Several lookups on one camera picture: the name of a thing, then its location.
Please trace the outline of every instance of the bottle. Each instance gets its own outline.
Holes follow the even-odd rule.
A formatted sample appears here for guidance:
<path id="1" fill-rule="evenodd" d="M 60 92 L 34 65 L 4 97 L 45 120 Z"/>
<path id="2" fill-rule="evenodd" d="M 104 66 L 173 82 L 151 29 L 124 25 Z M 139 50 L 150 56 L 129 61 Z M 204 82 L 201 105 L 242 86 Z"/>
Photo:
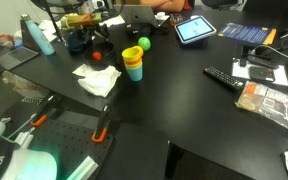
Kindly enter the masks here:
<path id="1" fill-rule="evenodd" d="M 21 17 L 24 20 L 36 44 L 41 48 L 43 53 L 45 55 L 53 54 L 55 50 L 52 44 L 47 40 L 42 30 L 31 20 L 31 17 L 28 14 L 22 14 Z"/>

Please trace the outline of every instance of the cable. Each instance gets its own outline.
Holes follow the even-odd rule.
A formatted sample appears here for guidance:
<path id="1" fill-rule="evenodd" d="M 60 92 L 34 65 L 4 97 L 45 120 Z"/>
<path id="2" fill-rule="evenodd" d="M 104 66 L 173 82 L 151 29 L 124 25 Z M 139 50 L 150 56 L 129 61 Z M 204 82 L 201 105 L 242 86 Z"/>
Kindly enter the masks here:
<path id="1" fill-rule="evenodd" d="M 30 119 L 28 119 L 21 127 L 19 127 L 16 131 L 14 131 L 11 135 L 7 137 L 7 139 L 10 139 L 12 136 L 14 136 L 18 131 L 23 129 L 24 126 L 26 126 L 28 123 L 32 121 L 32 119 L 36 116 L 36 114 L 33 114 Z"/>
<path id="2" fill-rule="evenodd" d="M 278 53 L 278 54 L 280 54 L 280 55 L 282 55 L 282 56 L 288 58 L 288 55 L 283 54 L 283 53 L 279 52 L 278 50 L 276 50 L 276 49 L 274 49 L 274 48 L 272 48 L 272 47 L 270 47 L 270 46 L 267 46 L 267 45 L 259 45 L 259 46 L 255 47 L 254 50 L 256 50 L 256 49 L 259 48 L 259 47 L 266 47 L 266 48 L 269 48 L 269 49 L 273 50 L 274 52 L 276 52 L 276 53 Z"/>

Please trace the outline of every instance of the person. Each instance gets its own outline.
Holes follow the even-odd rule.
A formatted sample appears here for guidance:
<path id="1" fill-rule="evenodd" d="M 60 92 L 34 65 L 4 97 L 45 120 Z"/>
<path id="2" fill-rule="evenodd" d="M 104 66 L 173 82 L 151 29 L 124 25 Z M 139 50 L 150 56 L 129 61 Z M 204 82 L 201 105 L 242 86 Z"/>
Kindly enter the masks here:
<path id="1" fill-rule="evenodd" d="M 181 12 L 192 10 L 188 0 L 140 0 L 141 5 L 150 5 L 154 10 L 166 12 Z"/>

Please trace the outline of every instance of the tablet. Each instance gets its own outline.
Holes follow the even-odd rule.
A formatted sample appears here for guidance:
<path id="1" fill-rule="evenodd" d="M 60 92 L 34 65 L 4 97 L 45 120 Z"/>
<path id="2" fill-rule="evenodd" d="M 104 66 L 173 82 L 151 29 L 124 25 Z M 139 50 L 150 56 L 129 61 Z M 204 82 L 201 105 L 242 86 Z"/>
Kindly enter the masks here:
<path id="1" fill-rule="evenodd" d="M 216 34 L 216 29 L 203 16 L 184 21 L 174 27 L 183 44 Z"/>

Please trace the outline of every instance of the black desk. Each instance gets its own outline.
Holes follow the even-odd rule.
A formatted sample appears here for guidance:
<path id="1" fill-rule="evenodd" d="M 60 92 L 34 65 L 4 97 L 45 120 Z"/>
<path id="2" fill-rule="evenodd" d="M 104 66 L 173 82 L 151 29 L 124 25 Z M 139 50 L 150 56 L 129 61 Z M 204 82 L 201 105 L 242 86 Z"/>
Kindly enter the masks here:
<path id="1" fill-rule="evenodd" d="M 283 26 L 280 19 L 241 12 L 192 14 L 204 15 L 218 30 L 228 22 Z M 121 26 L 110 32 L 117 54 L 136 44 Z M 288 130 L 238 109 L 234 104 L 238 94 L 202 74 L 209 66 L 229 74 L 237 42 L 212 36 L 202 49 L 181 49 L 173 29 L 167 35 L 153 35 L 151 42 L 152 49 L 143 57 L 143 80 L 131 82 L 118 67 L 122 76 L 107 98 L 90 95 L 78 85 L 72 71 L 84 62 L 82 56 L 71 56 L 60 44 L 55 45 L 55 55 L 40 56 L 13 72 L 98 110 L 109 102 L 112 117 L 159 129 L 179 147 L 249 177 L 287 179 L 280 155 L 288 148 Z M 287 63 L 288 73 L 288 60 L 280 60 Z M 288 93 L 288 87 L 266 85 Z"/>

